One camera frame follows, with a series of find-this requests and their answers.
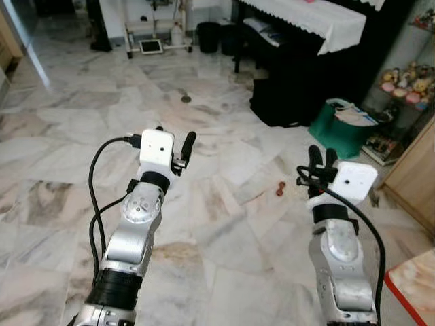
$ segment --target black cable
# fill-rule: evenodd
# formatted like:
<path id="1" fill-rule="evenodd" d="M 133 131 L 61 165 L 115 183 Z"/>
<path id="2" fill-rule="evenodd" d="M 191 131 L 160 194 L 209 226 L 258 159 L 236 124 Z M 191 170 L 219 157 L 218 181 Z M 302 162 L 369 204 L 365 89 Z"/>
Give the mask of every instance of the black cable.
<path id="1" fill-rule="evenodd" d="M 104 206 L 102 209 L 99 210 L 99 215 L 101 215 L 103 212 L 105 212 L 107 209 L 110 209 L 111 207 L 119 204 L 121 201 L 124 200 L 125 196 L 115 200 L 114 202 L 111 202 L 110 204 Z M 99 269 L 99 259 L 98 259 L 98 252 L 97 252 L 97 246 L 95 245 L 95 239 L 94 239 L 94 226 L 95 221 L 97 220 L 97 215 L 94 215 L 92 220 L 89 223 L 89 242 L 90 242 L 90 250 L 92 251 L 92 258 L 94 260 L 94 278 L 92 280 L 92 285 L 95 285 L 95 280 L 97 279 L 98 269 Z"/>
<path id="2" fill-rule="evenodd" d="M 383 244 L 382 238 L 379 235 L 378 231 L 376 230 L 376 227 L 372 224 L 372 222 L 363 214 L 362 211 L 359 210 L 357 206 L 352 204 L 350 201 L 348 201 L 346 198 L 340 196 L 336 192 L 333 192 L 331 189 L 321 186 L 316 180 L 310 179 L 307 175 L 303 173 L 303 171 L 308 171 L 309 169 L 305 166 L 298 166 L 296 168 L 298 171 L 298 174 L 309 184 L 314 185 L 315 187 L 318 187 L 321 191 L 326 192 L 327 194 L 331 195 L 335 199 L 341 201 L 343 204 L 348 206 L 353 212 L 358 215 L 361 220 L 367 225 L 369 230 L 372 232 L 373 236 L 376 239 L 376 242 L 379 247 L 379 272 L 378 272 L 378 280 L 377 280 L 377 286 L 376 286 L 376 294 L 375 294 L 375 308 L 376 308 L 376 314 L 378 317 L 378 323 L 379 326 L 381 325 L 381 296 L 382 296 L 382 287 L 383 287 L 383 278 L 385 275 L 385 246 Z"/>
<path id="3" fill-rule="evenodd" d="M 71 321 L 68 323 L 68 325 L 67 326 L 74 326 L 74 322 L 75 322 L 75 320 L 76 320 L 76 318 L 77 318 L 77 316 L 78 316 L 78 314 L 77 315 L 75 315 L 72 319 L 71 319 Z"/>
<path id="4" fill-rule="evenodd" d="M 95 153 L 94 159 L 92 160 L 92 163 L 90 164 L 88 184 L 89 184 L 90 199 L 92 200 L 92 205 L 94 207 L 95 216 L 97 218 L 98 229 L 100 231 L 101 254 L 104 254 L 104 252 L 106 250 L 106 237 L 105 237 L 105 234 L 104 234 L 104 227 L 103 227 L 103 222 L 101 221 L 101 216 L 100 216 L 100 212 L 99 212 L 99 208 L 98 208 L 98 204 L 97 204 L 97 199 L 95 198 L 95 191 L 94 191 L 94 169 L 95 169 L 95 164 L 97 163 L 98 157 L 100 156 L 101 152 L 108 145 L 110 145 L 112 143 L 115 143 L 117 141 L 128 141 L 128 140 L 129 140 L 129 137 L 125 136 L 125 137 L 113 138 L 113 139 L 110 139 L 110 140 L 106 141 L 104 144 L 102 144 L 102 146 L 100 146 L 100 148 L 98 148 L 98 151 Z"/>

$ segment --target small object on floor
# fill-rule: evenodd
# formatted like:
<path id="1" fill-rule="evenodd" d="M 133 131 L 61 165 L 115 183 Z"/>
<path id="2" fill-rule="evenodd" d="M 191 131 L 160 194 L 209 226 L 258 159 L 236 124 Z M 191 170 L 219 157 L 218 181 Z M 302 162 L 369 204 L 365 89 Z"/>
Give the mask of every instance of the small object on floor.
<path id="1" fill-rule="evenodd" d="M 375 192 L 373 187 L 368 191 L 368 197 L 370 198 L 370 203 L 373 207 L 379 207 L 380 196 Z"/>
<path id="2" fill-rule="evenodd" d="M 181 98 L 181 101 L 183 103 L 189 103 L 192 99 L 190 98 L 190 96 L 187 95 L 183 95 L 183 97 Z"/>
<path id="3" fill-rule="evenodd" d="M 283 195 L 283 189 L 285 188 L 285 182 L 281 181 L 278 183 L 279 189 L 277 190 L 277 196 L 281 197 Z"/>

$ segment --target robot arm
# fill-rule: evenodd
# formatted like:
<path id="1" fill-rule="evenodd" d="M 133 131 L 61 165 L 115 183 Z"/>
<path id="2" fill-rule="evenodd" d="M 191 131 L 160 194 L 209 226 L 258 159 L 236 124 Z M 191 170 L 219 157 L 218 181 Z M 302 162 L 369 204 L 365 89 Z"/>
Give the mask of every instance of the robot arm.
<path id="1" fill-rule="evenodd" d="M 309 178 L 328 186 L 353 204 L 365 199 L 377 171 L 366 164 L 341 162 L 332 150 L 327 151 L 325 168 L 318 147 L 310 147 Z M 350 219 L 348 208 L 318 187 L 298 178 L 299 185 L 309 186 L 308 209 L 313 213 L 313 238 L 309 255 L 316 270 L 317 294 L 328 326 L 379 325 L 373 293 L 363 271 L 363 251 L 357 238 L 358 222 Z"/>
<path id="2" fill-rule="evenodd" d="M 70 325 L 135 324 L 137 294 L 162 220 L 164 195 L 175 175 L 187 167 L 196 134 L 189 133 L 181 155 L 173 153 L 172 134 L 145 130 L 135 136 L 141 138 L 138 181 L 122 202 L 121 220 L 101 259 L 95 286 Z"/>

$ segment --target toy figurine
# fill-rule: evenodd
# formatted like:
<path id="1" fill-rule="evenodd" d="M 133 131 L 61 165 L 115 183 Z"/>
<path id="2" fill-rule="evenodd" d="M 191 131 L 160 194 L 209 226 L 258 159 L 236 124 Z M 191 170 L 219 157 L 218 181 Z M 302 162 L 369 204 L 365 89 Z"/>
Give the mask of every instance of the toy figurine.
<path id="1" fill-rule="evenodd" d="M 408 70 L 406 70 L 406 73 L 409 74 L 409 81 L 412 82 L 417 78 L 417 72 L 415 70 L 415 67 L 417 66 L 417 63 L 415 61 L 411 62 L 408 65 Z"/>
<path id="2" fill-rule="evenodd" d="M 411 92 L 408 94 L 408 96 L 406 96 L 406 101 L 411 104 L 417 104 L 418 102 L 420 102 L 420 100 L 421 96 L 419 93 L 416 92 Z"/>
<path id="3" fill-rule="evenodd" d="M 428 65 L 422 65 L 418 68 L 418 77 L 419 78 L 428 78 L 433 75 L 433 70 Z"/>
<path id="4" fill-rule="evenodd" d="M 408 87 L 408 83 L 409 83 L 410 79 L 411 79 L 411 73 L 409 73 L 409 71 L 405 71 L 400 76 L 400 81 L 399 81 L 399 84 L 397 84 L 397 86 L 399 86 L 400 88 Z"/>
<path id="5" fill-rule="evenodd" d="M 393 71 L 392 70 L 387 70 L 382 75 L 382 82 L 381 82 L 381 84 L 383 84 L 383 83 L 389 83 L 389 82 L 393 82 Z"/>
<path id="6" fill-rule="evenodd" d="M 405 90 L 404 88 L 396 88 L 396 89 L 393 91 L 393 95 L 394 95 L 395 97 L 405 97 L 407 94 L 408 94 L 408 91 Z"/>
<path id="7" fill-rule="evenodd" d="M 415 17 L 414 22 L 415 22 L 415 24 L 417 24 L 420 27 L 427 28 L 429 25 L 431 25 L 433 23 L 434 17 L 435 17 L 435 12 L 431 8 L 431 9 L 428 9 L 421 16 Z"/>
<path id="8" fill-rule="evenodd" d="M 394 90 L 394 85 L 392 84 L 392 83 L 390 83 L 389 81 L 388 82 L 386 82 L 386 83 L 383 83 L 382 85 L 381 85 L 381 88 L 385 91 L 385 92 L 387 92 L 387 93 L 390 93 L 390 92 L 392 92 L 393 90 Z"/>
<path id="9" fill-rule="evenodd" d="M 395 102 L 391 102 L 382 112 L 378 113 L 375 118 L 379 122 L 388 123 L 397 118 L 400 112 L 399 107 Z"/>
<path id="10" fill-rule="evenodd" d="M 400 74 L 400 69 L 399 68 L 394 68 L 393 69 L 393 80 L 392 80 L 392 83 L 394 85 L 396 85 L 397 82 L 399 81 L 399 74 Z"/>
<path id="11" fill-rule="evenodd" d="M 426 95 L 426 90 L 429 88 L 429 85 L 432 83 L 432 78 L 417 78 L 413 83 L 413 91 L 420 93 L 423 97 Z"/>
<path id="12" fill-rule="evenodd" d="M 435 95 L 435 84 L 432 82 L 428 87 L 428 93 L 421 98 L 420 102 L 415 105 L 419 110 L 426 110 L 429 104 L 433 101 Z"/>

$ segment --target bottle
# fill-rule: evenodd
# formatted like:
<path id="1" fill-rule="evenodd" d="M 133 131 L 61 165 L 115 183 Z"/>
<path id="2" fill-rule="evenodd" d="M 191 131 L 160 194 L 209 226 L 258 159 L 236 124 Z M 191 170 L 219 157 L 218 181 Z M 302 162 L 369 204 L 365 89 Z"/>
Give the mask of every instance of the bottle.
<path id="1" fill-rule="evenodd" d="M 178 22 L 175 22 L 174 27 L 171 29 L 171 44 L 173 46 L 183 45 L 183 30 L 178 25 Z"/>

